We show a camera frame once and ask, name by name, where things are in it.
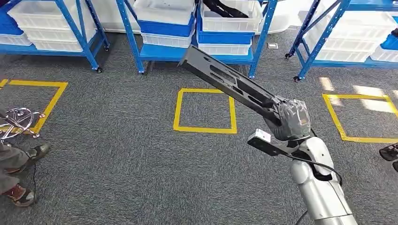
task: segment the stacked bins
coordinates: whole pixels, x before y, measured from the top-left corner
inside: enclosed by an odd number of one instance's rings
[[[194,0],[137,0],[134,12],[144,44],[188,48],[195,32]]]
[[[332,4],[330,1],[322,2],[319,6],[320,11],[316,13],[318,16]],[[336,9],[337,7],[304,35],[310,52],[326,30]],[[387,12],[347,11],[333,28],[315,59],[365,62],[395,27],[393,18]]]
[[[263,18],[260,3],[256,0],[221,0],[221,3],[249,18],[223,18],[202,3],[197,24],[199,49],[211,55],[247,55]]]
[[[73,21],[81,33],[79,15],[75,0],[64,0]],[[86,41],[96,33],[96,26],[84,0],[80,0]],[[20,29],[34,43],[38,50],[82,52],[76,35],[54,1],[22,1],[9,10]]]
[[[25,45],[30,46],[30,42],[21,29],[18,28],[15,20],[7,12],[21,0],[11,0],[0,2],[0,44],[2,45]]]

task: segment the brown shoe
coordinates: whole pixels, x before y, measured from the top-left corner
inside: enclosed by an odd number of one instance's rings
[[[35,164],[39,159],[43,158],[50,151],[50,146],[48,144],[42,144],[34,147],[33,149],[29,149],[26,153],[29,156],[28,161],[19,168],[15,169],[6,169],[7,173],[20,173],[24,171],[26,168]]]
[[[12,189],[6,191],[2,195],[7,195],[8,198],[18,207],[27,207],[35,202],[35,193],[29,188],[23,188],[19,184]]]

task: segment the gray pants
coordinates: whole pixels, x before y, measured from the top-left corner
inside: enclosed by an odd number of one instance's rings
[[[0,194],[10,190],[19,182],[18,178],[8,176],[4,169],[17,169],[28,159],[22,150],[0,143]]]

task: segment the white storage crate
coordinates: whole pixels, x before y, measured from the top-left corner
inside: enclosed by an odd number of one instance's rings
[[[195,23],[188,37],[141,33],[144,44],[188,48],[195,33]]]
[[[53,41],[53,40],[34,40],[31,39],[38,50],[60,51],[60,52],[82,52],[83,49],[76,41]]]
[[[314,49],[316,41],[312,40],[309,36],[305,36],[310,52]],[[342,61],[342,62],[364,62],[372,52],[364,51],[336,51],[333,49],[322,48],[316,60],[329,60],[329,61]]]
[[[23,30],[29,39],[35,40],[53,40],[53,41],[77,41],[75,34],[71,29],[55,30],[55,29],[39,29],[39,28],[26,28],[19,27]],[[86,36],[94,36],[96,30],[86,30]]]
[[[84,20],[84,28],[86,30],[86,34],[91,35],[93,30],[95,30],[95,23],[91,17],[86,2],[84,0],[80,1]],[[76,1],[64,0],[64,2],[77,28],[81,31]],[[53,31],[60,30],[60,32],[71,30],[61,10],[54,1],[21,1],[11,10],[9,10],[8,14],[15,19],[19,27],[26,28],[26,33],[30,33],[30,31],[34,31],[35,29],[53,29]],[[39,31],[37,31],[36,33],[28,34],[28,36],[32,36],[33,38],[40,36],[40,34]]]
[[[201,44],[199,49],[209,55],[248,55],[250,45],[222,45],[222,44]]]
[[[322,0],[312,21],[333,3],[334,0]],[[326,29],[336,9],[337,7],[317,23],[320,30]],[[397,23],[388,12],[347,11],[344,12],[333,28],[329,38],[357,38],[362,40],[385,38],[395,28],[397,28]]]
[[[319,25],[313,26],[305,36],[309,36],[312,40],[318,41],[322,35]],[[385,41],[385,37],[377,37],[372,39],[361,38],[333,38],[329,37],[323,49],[336,50],[336,51],[360,51],[360,52],[373,52],[381,43]]]
[[[32,42],[28,40],[25,33],[21,35],[0,34],[0,44],[30,46]]]
[[[136,0],[133,8],[139,20],[187,25],[195,0]]]
[[[376,61],[398,62],[398,50],[382,49],[378,46],[370,57]]]
[[[224,5],[236,8],[249,18],[224,18],[201,4],[203,31],[257,32],[263,18],[257,0],[220,0]]]

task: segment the chrome chair base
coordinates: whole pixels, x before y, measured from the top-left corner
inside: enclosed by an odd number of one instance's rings
[[[6,139],[16,137],[25,131],[28,131],[33,138],[40,137],[40,134],[29,129],[35,116],[38,116],[38,118],[46,117],[45,114],[32,112],[28,108],[15,108],[8,111],[0,110],[0,123],[3,123],[0,124],[0,128],[2,128],[0,130],[0,143],[4,143]]]

